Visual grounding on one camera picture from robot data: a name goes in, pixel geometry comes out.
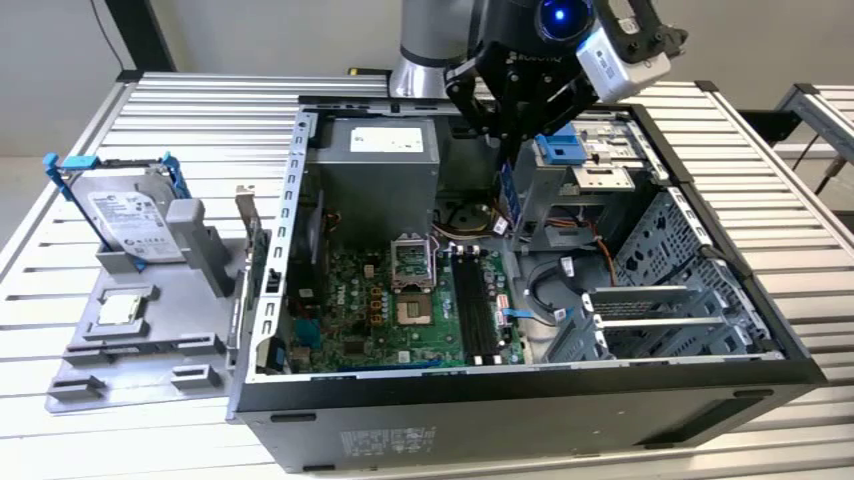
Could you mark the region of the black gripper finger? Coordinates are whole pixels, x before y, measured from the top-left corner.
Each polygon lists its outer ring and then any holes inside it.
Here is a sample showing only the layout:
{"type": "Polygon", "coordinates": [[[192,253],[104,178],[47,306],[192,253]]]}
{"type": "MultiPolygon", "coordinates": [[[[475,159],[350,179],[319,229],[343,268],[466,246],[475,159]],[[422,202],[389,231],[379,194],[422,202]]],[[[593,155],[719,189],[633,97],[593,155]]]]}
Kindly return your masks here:
{"type": "Polygon", "coordinates": [[[479,78],[478,58],[449,67],[443,73],[446,95],[454,103],[470,128],[478,135],[499,142],[498,165],[515,165],[515,137],[511,132],[513,105],[505,105],[495,97],[493,105],[483,103],[475,95],[479,78]]]}
{"type": "Polygon", "coordinates": [[[537,135],[551,135],[597,102],[599,95],[589,81],[571,81],[553,99],[530,104],[519,125],[519,137],[510,150],[510,167],[518,161],[522,144],[537,135]]]}

